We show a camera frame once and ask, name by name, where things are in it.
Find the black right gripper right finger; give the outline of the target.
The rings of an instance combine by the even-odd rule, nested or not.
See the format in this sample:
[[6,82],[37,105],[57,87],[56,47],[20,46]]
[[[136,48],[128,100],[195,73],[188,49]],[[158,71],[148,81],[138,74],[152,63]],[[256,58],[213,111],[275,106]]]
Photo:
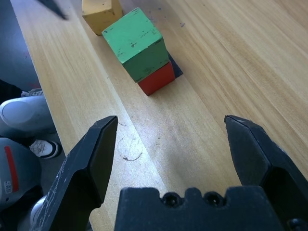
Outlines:
[[233,164],[243,186],[263,188],[287,231],[308,229],[308,181],[258,124],[237,116],[224,118]]

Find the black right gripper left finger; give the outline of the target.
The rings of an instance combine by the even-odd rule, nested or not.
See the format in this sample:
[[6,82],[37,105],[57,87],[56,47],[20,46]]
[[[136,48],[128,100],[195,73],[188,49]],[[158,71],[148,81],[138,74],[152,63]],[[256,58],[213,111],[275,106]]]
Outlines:
[[117,116],[96,121],[64,160],[32,231],[84,231],[105,199],[114,159]]

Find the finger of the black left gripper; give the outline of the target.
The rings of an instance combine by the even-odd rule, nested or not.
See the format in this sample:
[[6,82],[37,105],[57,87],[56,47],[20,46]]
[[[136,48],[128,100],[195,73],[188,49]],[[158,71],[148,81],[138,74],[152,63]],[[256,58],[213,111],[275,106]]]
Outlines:
[[58,6],[56,1],[54,0],[37,0],[40,4],[45,6],[47,9],[52,11],[58,17],[62,18],[63,20],[68,20],[68,16],[64,14],[61,8]]

